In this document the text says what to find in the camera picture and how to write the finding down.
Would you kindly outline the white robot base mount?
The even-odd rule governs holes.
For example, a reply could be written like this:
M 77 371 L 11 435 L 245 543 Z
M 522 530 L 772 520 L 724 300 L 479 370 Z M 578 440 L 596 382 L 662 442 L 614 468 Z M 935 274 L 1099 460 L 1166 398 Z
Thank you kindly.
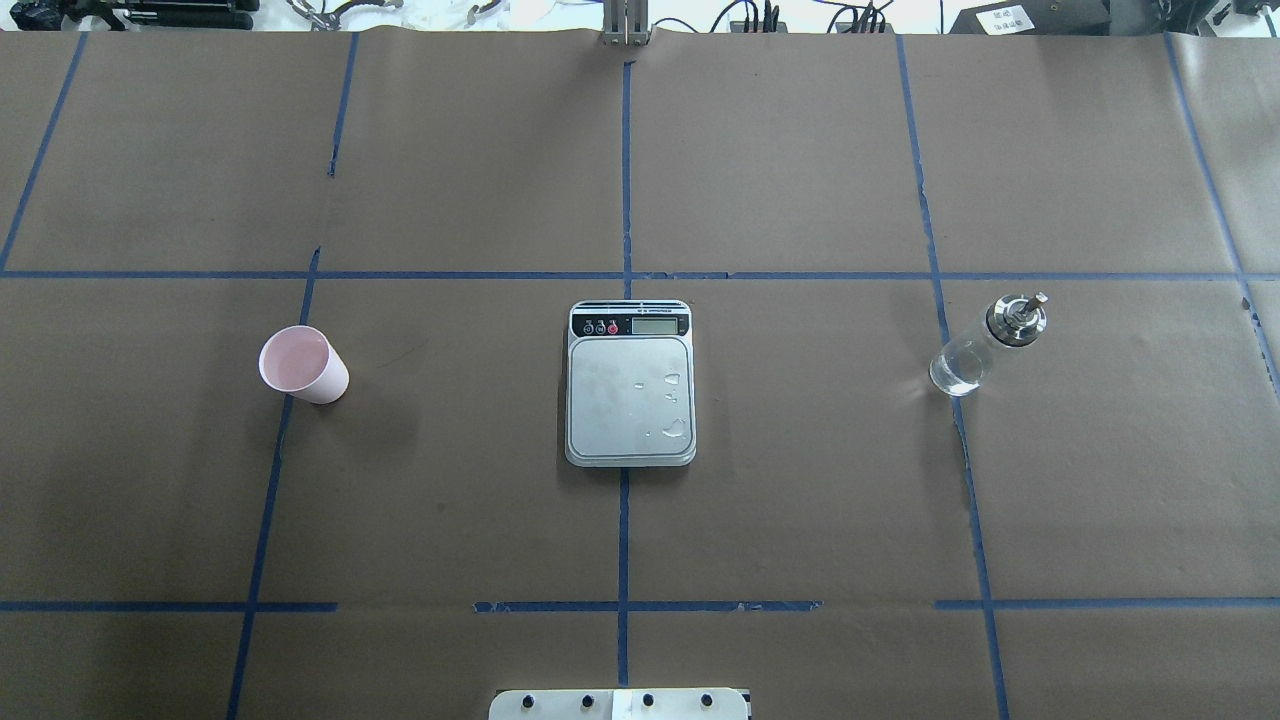
M 730 687 L 502 691 L 489 719 L 751 719 L 750 693 Z

